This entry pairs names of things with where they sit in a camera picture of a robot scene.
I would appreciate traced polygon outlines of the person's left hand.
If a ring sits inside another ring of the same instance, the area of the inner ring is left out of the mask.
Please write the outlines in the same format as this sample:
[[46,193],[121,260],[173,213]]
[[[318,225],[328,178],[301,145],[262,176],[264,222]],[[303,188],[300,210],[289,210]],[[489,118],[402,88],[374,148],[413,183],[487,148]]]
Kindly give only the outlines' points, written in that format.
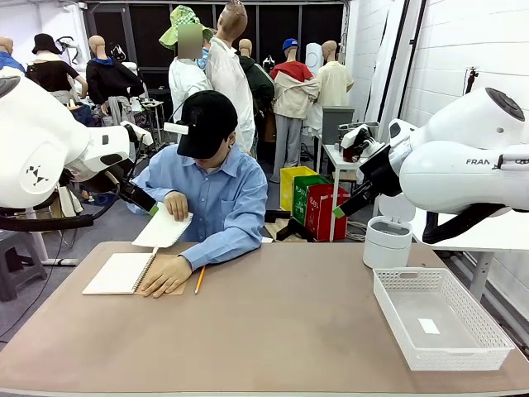
[[159,270],[146,276],[141,293],[145,296],[159,298],[171,294],[182,285],[193,273],[189,261],[184,256],[176,256],[164,263]]

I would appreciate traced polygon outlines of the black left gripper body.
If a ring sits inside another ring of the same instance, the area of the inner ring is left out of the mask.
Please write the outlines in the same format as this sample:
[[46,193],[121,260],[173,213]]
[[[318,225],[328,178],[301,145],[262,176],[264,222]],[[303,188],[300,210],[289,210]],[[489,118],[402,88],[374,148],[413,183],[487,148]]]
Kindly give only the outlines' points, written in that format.
[[120,198],[127,203],[143,203],[145,193],[132,182],[124,182],[120,188]]

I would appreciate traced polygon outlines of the tall mannequin in white coat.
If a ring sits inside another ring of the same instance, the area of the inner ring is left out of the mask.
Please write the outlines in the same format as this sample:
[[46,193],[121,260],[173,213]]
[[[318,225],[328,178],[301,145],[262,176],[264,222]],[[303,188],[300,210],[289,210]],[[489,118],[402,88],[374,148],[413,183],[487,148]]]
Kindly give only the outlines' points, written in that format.
[[253,96],[239,56],[232,47],[247,25],[241,0],[230,0],[217,21],[217,33],[210,40],[206,76],[214,90],[227,96],[237,114],[236,143],[247,154],[252,152],[255,137]]

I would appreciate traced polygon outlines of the white perforated plastic basket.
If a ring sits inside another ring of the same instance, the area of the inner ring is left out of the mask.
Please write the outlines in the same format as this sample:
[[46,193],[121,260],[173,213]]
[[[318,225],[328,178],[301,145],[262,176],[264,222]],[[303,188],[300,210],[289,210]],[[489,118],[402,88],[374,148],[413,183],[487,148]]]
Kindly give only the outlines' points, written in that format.
[[[412,371],[496,371],[515,348],[447,269],[374,269],[373,292]],[[424,333],[418,318],[441,334]]]

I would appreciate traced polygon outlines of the green recycling bin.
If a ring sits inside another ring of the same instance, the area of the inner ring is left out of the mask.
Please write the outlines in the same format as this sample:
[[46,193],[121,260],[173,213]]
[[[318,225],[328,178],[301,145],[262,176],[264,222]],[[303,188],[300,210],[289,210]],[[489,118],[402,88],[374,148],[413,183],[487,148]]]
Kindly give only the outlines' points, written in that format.
[[305,224],[308,188],[318,184],[329,184],[330,181],[320,175],[296,176],[293,179],[293,218]]

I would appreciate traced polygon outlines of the person's left forearm blue sleeve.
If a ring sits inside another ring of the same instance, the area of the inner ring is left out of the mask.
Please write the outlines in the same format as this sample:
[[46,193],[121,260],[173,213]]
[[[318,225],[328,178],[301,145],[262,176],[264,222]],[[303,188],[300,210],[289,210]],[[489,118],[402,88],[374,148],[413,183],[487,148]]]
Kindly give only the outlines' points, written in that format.
[[260,247],[261,228],[259,224],[251,227],[231,226],[212,234],[180,255],[188,261],[192,270],[230,261]]

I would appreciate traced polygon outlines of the grey cabinet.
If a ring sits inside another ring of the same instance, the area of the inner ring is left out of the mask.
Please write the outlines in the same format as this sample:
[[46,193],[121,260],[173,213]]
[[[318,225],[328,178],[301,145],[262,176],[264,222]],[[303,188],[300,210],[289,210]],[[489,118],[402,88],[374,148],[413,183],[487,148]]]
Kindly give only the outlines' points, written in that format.
[[352,122],[354,108],[345,106],[322,108],[322,144],[334,145],[340,139],[339,126]]

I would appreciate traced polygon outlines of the figure with green checked hat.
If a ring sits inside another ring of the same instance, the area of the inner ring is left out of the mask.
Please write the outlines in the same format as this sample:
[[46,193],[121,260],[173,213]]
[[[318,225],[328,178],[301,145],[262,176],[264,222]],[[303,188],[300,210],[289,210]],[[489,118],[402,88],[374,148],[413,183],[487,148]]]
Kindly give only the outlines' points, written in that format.
[[205,75],[209,45],[213,36],[192,8],[177,6],[169,15],[170,28],[159,38],[159,43],[173,52],[169,66],[169,90],[171,94],[173,122],[181,118],[185,100],[204,90],[212,90]]

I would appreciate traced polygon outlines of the person's blue shirt torso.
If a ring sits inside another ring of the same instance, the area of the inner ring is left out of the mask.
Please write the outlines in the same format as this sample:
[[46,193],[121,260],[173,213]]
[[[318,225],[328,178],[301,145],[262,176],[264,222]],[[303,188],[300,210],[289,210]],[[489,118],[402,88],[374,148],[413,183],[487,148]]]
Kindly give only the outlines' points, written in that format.
[[193,219],[182,242],[196,245],[231,226],[264,226],[268,185],[254,158],[233,146],[220,167],[204,170],[194,159],[179,155],[177,148],[167,146],[154,155],[133,182],[186,196]]

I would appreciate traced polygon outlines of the white oval device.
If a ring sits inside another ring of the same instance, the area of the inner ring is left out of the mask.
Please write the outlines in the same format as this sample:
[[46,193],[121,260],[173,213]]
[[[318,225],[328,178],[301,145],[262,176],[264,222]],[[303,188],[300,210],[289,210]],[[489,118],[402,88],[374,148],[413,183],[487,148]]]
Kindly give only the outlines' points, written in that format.
[[305,64],[314,76],[317,76],[319,69],[323,66],[322,46],[315,42],[306,45]]

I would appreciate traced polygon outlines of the mannequin in blue shirt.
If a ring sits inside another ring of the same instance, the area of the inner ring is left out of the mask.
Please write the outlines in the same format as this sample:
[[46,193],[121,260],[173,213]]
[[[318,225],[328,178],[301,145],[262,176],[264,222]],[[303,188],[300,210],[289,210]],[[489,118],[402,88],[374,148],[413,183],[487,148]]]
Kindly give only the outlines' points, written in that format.
[[0,70],[13,71],[25,75],[26,70],[22,64],[12,57],[13,40],[9,37],[0,36]]

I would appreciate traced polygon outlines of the black tripod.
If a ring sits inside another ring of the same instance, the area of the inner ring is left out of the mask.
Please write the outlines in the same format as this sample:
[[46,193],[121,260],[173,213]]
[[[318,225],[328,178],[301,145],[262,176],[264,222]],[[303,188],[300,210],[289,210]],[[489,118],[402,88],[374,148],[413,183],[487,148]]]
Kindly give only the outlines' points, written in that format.
[[471,92],[474,82],[478,77],[479,71],[475,66],[471,66],[465,71],[465,83],[463,87],[463,94]]

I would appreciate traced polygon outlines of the black floor stand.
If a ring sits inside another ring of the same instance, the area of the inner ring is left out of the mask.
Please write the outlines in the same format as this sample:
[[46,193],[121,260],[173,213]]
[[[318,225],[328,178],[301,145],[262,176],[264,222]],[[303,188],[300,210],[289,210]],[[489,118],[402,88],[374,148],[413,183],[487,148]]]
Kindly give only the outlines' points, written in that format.
[[[284,226],[277,224],[278,220],[286,220]],[[270,227],[276,227],[276,231],[269,231],[269,235],[275,240],[282,242],[288,237],[297,236],[307,242],[315,242],[313,234],[297,221],[289,211],[268,209],[265,212],[264,221]]]

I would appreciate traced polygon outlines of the kraft cover spiral notebook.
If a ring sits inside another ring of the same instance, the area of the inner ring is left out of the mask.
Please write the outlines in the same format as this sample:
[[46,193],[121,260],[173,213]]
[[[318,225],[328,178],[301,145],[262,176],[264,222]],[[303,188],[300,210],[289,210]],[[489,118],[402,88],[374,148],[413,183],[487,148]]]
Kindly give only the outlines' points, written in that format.
[[[180,255],[160,254],[158,248],[146,253],[115,253],[83,290],[83,295],[140,294],[146,276]],[[171,294],[182,294],[185,282]]]

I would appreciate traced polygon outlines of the white torn notebook sheet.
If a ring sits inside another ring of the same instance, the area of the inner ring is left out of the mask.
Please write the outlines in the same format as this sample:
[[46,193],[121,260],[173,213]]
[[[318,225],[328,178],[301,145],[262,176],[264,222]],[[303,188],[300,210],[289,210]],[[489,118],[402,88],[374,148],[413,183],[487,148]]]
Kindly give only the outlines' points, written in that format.
[[157,209],[153,212],[151,220],[132,242],[132,245],[148,248],[168,248],[184,234],[192,219],[193,214],[188,213],[188,216],[183,221],[176,221],[165,204],[158,202]]

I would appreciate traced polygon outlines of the white side table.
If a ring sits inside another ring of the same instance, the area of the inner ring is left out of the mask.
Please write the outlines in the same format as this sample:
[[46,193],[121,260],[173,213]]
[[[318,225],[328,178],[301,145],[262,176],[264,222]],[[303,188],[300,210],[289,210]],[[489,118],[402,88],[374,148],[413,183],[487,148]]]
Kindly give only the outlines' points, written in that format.
[[443,242],[426,243],[422,237],[427,212],[418,208],[411,221],[413,237],[435,251],[467,251],[478,253],[478,262],[469,287],[470,293],[481,300],[488,272],[496,252],[529,251],[529,213],[513,210],[486,218],[467,232]]

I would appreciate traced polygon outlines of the white round lidded bin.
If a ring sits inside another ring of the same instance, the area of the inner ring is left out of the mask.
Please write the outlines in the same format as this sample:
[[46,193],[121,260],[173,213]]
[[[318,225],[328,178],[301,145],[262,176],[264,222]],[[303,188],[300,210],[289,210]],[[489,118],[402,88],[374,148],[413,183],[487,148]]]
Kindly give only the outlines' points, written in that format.
[[367,223],[363,262],[371,269],[405,267],[416,207],[404,194],[394,197],[381,194],[378,205],[380,215]]

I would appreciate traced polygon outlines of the white background table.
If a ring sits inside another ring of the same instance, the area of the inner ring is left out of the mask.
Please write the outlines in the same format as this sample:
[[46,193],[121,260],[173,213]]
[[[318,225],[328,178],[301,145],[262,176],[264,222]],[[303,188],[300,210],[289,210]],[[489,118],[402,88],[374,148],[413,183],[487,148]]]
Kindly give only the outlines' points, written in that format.
[[[333,193],[332,193],[332,209],[337,207],[337,199],[339,192],[339,181],[341,172],[344,171],[357,171],[367,159],[360,157],[356,162],[347,162],[343,160],[342,154],[335,148],[334,145],[322,145],[322,149],[326,152],[329,161],[335,166],[335,176],[333,178]],[[331,212],[331,230],[330,230],[330,242],[335,241],[335,223],[336,217]],[[365,237],[360,237],[360,234],[353,234],[353,242],[364,242]]]

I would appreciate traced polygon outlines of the mannequin in cream shirt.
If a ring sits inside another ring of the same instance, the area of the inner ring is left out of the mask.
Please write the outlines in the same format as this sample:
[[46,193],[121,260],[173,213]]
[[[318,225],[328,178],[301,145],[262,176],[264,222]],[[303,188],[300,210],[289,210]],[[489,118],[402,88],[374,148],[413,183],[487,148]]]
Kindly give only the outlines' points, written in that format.
[[322,130],[324,107],[345,107],[349,105],[348,93],[354,85],[347,68],[336,60],[337,43],[325,41],[322,55],[325,64],[318,70],[316,80],[321,84],[317,100],[307,112],[307,127],[315,135]]

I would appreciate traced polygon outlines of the mannequin in dark green jacket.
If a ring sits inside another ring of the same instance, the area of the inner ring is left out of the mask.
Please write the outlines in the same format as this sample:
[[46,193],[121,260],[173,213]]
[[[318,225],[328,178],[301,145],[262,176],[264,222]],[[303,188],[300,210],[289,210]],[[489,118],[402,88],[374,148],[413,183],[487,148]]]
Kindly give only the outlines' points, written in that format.
[[262,66],[252,57],[252,42],[243,38],[239,40],[239,60],[245,72],[253,98],[253,114],[255,121],[255,138],[251,154],[257,157],[260,132],[265,128],[266,113],[274,98],[274,81]]

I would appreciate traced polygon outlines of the cream hanging cloth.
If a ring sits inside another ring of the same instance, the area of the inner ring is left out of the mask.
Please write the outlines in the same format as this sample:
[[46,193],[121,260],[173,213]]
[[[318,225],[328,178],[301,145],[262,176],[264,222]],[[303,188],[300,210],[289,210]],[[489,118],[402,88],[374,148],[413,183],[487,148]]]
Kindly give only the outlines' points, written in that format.
[[60,209],[64,217],[72,218],[81,214],[83,206],[75,194],[66,186],[58,188]]

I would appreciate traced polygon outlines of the person's right hand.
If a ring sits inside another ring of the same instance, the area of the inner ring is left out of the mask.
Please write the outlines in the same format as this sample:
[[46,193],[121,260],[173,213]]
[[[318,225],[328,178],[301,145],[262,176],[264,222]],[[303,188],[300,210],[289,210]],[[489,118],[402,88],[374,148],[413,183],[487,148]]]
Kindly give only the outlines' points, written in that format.
[[164,205],[177,222],[188,218],[188,200],[184,194],[178,191],[168,192],[164,196]]

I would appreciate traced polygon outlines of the yellow recycling bin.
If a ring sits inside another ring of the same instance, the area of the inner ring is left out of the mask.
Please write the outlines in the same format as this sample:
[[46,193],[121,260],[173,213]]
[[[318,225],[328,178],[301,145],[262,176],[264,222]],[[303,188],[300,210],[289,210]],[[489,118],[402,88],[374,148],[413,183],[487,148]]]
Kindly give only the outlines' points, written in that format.
[[306,166],[282,168],[280,170],[280,207],[293,215],[293,179],[296,176],[318,175]]

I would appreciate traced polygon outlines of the mannequin in black hoodie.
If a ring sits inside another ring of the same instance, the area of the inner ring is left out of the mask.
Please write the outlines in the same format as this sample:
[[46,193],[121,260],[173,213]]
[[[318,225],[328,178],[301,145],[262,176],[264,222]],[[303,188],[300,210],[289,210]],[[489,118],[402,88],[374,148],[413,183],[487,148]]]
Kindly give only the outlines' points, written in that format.
[[91,36],[88,45],[93,53],[86,66],[89,98],[99,108],[106,124],[134,122],[131,98],[145,92],[143,82],[121,62],[107,55],[101,36]]

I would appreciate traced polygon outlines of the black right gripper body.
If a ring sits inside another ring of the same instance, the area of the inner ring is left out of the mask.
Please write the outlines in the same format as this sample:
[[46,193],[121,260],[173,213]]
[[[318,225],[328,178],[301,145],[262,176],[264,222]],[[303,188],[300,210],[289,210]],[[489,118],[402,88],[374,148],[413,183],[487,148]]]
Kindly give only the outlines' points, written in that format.
[[391,166],[389,153],[390,146],[386,146],[360,166],[360,171],[364,174],[366,198],[374,198],[379,194],[394,197],[401,193],[398,174]]

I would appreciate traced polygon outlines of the mannequin with black hat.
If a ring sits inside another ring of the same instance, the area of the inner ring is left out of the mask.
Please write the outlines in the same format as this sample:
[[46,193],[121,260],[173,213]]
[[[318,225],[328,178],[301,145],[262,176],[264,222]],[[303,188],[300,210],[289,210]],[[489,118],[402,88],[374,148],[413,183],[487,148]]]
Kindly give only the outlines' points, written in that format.
[[60,58],[54,39],[45,33],[34,36],[32,53],[36,56],[28,65],[26,76],[40,85],[63,105],[85,99],[88,83],[68,63]]

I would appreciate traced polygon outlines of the red recycling bin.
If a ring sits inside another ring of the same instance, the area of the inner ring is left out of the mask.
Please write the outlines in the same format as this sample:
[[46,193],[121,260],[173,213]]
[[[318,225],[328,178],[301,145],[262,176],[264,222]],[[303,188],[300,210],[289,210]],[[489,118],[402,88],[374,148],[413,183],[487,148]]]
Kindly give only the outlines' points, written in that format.
[[333,190],[333,184],[315,184],[307,189],[305,228],[317,242],[330,241],[332,210],[350,198],[350,193],[339,187],[336,204],[332,205]]

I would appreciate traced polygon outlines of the white floor stand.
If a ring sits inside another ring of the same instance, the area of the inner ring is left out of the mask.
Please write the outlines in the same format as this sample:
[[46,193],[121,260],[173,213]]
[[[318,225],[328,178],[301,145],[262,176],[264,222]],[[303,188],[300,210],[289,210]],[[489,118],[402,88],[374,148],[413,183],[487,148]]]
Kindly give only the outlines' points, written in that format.
[[58,249],[58,252],[55,254],[55,259],[49,258],[42,233],[32,232],[31,235],[34,240],[36,253],[39,256],[39,259],[41,260],[43,265],[75,267],[80,263],[80,259],[61,258],[60,257],[61,247]]

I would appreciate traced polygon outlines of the mannequin with blue cap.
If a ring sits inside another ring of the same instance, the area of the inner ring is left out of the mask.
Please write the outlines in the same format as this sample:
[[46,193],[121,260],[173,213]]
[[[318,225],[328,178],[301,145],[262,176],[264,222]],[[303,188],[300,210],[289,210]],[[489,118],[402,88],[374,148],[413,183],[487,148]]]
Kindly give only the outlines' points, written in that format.
[[317,99],[320,84],[310,69],[297,60],[298,41],[289,38],[282,50],[286,57],[271,72],[274,81],[273,112],[276,127],[273,183],[280,181],[280,171],[299,165],[303,120],[308,105]]

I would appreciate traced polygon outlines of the black baseball cap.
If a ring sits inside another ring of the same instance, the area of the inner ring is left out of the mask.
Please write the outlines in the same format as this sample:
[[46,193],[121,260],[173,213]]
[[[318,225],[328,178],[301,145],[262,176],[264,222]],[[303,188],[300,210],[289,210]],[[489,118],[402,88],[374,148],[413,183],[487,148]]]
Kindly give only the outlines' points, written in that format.
[[237,127],[236,109],[231,100],[214,90],[192,94],[181,108],[176,122],[185,132],[180,132],[179,155],[193,159],[212,158]]

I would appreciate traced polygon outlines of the grey plastic stool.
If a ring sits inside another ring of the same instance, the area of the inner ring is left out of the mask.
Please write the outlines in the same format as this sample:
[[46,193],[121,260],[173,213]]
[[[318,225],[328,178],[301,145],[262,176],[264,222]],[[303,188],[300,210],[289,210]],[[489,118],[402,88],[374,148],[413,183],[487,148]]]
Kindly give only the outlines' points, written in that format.
[[0,231],[0,301],[17,298],[17,287],[48,277],[28,232]]

